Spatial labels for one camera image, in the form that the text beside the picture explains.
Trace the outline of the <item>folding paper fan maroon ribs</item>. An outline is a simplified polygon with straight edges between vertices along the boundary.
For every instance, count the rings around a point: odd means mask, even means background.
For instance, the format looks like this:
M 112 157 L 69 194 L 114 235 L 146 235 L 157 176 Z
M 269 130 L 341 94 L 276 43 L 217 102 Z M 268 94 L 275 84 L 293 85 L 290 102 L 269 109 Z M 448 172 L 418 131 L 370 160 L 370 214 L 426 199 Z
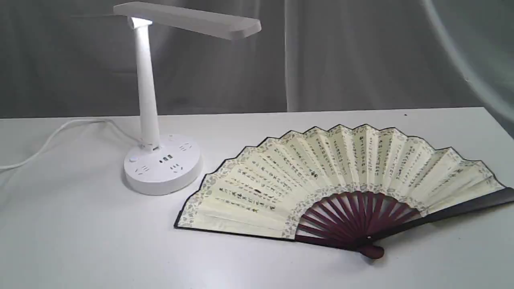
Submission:
M 244 147 L 203 177 L 173 226 L 378 259 L 384 238 L 512 202 L 481 160 L 395 127 L 338 124 Z

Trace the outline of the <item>white desk lamp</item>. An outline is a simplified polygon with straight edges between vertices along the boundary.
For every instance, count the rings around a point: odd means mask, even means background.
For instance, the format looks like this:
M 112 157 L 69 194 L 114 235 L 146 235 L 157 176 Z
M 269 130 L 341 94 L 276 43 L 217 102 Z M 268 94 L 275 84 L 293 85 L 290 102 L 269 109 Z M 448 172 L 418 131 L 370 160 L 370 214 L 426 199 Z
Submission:
M 215 38 L 237 40 L 261 31 L 259 19 L 148 2 L 113 7 L 134 31 L 140 111 L 140 141 L 124 158 L 130 187 L 144 195 L 167 195 L 190 185 L 202 171 L 200 147 L 180 134 L 160 134 L 149 26 L 154 23 Z

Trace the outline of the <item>grey backdrop curtain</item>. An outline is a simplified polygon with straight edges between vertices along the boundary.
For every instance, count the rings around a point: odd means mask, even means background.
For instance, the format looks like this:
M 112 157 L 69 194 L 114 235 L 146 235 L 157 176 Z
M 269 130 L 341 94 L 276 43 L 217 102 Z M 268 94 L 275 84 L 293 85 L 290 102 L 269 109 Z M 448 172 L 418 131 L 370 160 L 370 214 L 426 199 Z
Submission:
M 2 0 L 2 118 L 139 113 L 121 0 Z M 261 21 L 235 41 L 153 24 L 160 114 L 483 106 L 513 134 L 512 0 L 157 0 Z

